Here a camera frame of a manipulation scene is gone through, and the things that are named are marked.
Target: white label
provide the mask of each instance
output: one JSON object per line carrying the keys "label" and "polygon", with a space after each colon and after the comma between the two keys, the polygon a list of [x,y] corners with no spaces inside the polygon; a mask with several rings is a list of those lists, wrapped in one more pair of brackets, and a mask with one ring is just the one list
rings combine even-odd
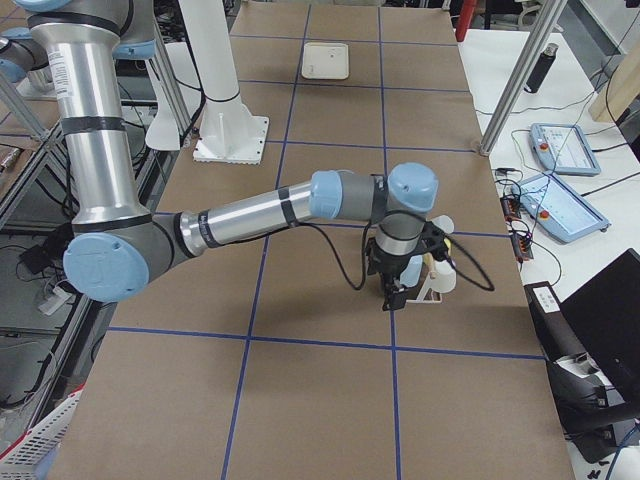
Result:
{"label": "white label", "polygon": [[540,306],[542,306],[544,313],[560,311],[560,306],[558,305],[558,302],[556,302],[551,290],[549,290],[549,287],[534,288],[533,293],[538,299],[538,302],[540,302]]}
{"label": "white label", "polygon": [[49,54],[49,66],[51,67],[51,76],[53,77],[58,99],[70,97],[73,92],[71,91],[69,72],[62,52],[51,52]]}

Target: red object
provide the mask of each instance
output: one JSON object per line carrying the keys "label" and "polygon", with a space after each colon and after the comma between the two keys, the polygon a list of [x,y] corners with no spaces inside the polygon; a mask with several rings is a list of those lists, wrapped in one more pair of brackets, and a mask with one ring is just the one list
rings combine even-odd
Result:
{"label": "red object", "polygon": [[464,37],[467,36],[467,30],[471,25],[471,19],[473,18],[473,12],[476,10],[478,0],[464,0],[462,10],[460,11],[460,18],[458,19],[458,25],[456,26],[456,40],[464,42]]}

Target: black monitor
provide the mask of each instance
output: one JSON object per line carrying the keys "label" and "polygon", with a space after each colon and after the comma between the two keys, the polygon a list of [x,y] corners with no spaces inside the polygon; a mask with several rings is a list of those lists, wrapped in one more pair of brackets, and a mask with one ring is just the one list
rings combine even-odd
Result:
{"label": "black monitor", "polygon": [[640,255],[624,252],[562,302],[561,310],[625,401],[640,400]]}

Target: black bottle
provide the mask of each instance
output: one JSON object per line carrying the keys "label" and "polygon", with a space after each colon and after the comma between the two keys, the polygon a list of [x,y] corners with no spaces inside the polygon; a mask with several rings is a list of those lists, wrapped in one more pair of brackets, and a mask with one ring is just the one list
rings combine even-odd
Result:
{"label": "black bottle", "polygon": [[558,45],[550,43],[544,52],[540,54],[540,58],[536,62],[536,66],[533,67],[529,80],[524,84],[524,91],[528,93],[536,93],[540,88],[544,78],[547,76],[551,65],[556,59],[556,52],[558,51]]}

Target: white table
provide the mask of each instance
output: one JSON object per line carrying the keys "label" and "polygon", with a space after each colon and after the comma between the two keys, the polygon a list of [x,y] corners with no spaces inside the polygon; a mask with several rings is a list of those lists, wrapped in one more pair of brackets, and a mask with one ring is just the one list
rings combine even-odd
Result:
{"label": "white table", "polygon": [[[494,111],[527,35],[526,32],[470,30],[464,43],[459,45],[482,131],[486,129],[491,117],[480,112]],[[514,112],[541,106],[565,107],[579,100],[584,101],[562,110],[528,110],[512,114],[490,155],[492,168],[518,168],[523,171],[525,178],[537,174],[522,165],[511,138],[511,132],[529,129],[532,123],[577,123],[585,133],[597,132],[613,125],[597,123],[591,119],[588,108],[595,99],[595,95],[590,96],[593,92],[591,83],[562,35],[552,34],[550,41],[560,47],[555,63],[538,93],[531,95],[523,92]],[[542,170],[533,156],[529,134],[517,132],[514,135],[522,147],[526,165]],[[617,128],[587,138],[593,149],[625,142]],[[576,191],[584,193],[640,171],[640,164],[629,147],[597,153],[596,158],[602,167],[600,175],[590,178],[563,176],[563,179]],[[510,177],[515,180],[519,178],[518,175]],[[612,225],[606,233],[592,233],[568,245],[562,245],[549,237],[539,226],[536,228],[534,240],[551,250],[562,263],[562,277],[554,287],[560,300],[570,296],[626,249],[631,247],[640,251],[639,182],[640,177],[634,177],[587,198],[611,222]],[[533,221],[525,220],[533,226]],[[557,263],[548,253],[535,245],[533,253],[535,259],[525,262],[522,268],[523,284],[544,280],[553,283],[558,278]],[[578,450],[571,444],[569,451],[576,478],[586,478],[594,467],[584,462]],[[640,447],[632,447],[620,456],[613,478],[637,479],[639,471]],[[602,477],[605,475],[606,470],[603,470]]]}

